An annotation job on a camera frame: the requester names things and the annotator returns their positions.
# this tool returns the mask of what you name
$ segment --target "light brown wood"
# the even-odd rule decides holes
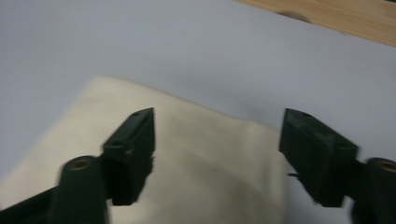
[[[273,12],[292,11],[312,23],[396,47],[396,3],[385,0],[237,0]]]

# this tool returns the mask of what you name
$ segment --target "cloth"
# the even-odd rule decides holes
[[[57,185],[67,161],[99,156],[133,112],[155,108],[154,171],[111,223],[282,223],[285,162],[277,131],[131,80],[98,76],[0,184],[2,208]]]

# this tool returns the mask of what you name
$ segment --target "beige cloth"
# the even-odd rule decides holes
[[[57,184],[61,166],[101,145],[133,112],[155,107],[154,172],[112,223],[282,223],[285,162],[278,132],[130,80],[96,77],[0,185],[3,208]]]

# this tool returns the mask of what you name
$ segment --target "wooden plank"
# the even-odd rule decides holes
[[[312,23],[396,47],[396,4],[385,0],[237,0],[276,13],[297,12]]]

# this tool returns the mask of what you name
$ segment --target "cream-colored fabric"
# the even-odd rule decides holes
[[[110,208],[112,223],[282,223],[278,133],[130,80],[99,76],[1,183],[3,208],[51,188],[61,166],[100,146],[133,112],[155,108],[154,172],[139,202]]]

